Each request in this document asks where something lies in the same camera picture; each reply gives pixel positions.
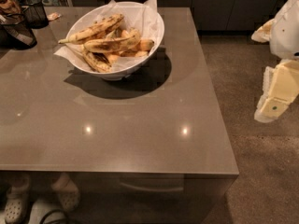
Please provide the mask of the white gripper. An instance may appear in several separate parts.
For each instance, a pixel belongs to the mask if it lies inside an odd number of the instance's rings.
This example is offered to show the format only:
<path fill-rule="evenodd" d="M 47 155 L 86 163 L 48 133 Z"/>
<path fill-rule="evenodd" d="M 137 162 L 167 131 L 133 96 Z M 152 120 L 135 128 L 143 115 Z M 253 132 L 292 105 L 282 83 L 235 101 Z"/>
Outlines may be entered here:
<path fill-rule="evenodd" d="M 278 119 L 299 95 L 299 0 L 288 0 L 274 19 L 251 36 L 255 42 L 269 42 L 270 51 L 282 60 L 263 73 L 263 95 L 254 119 L 268 123 Z"/>

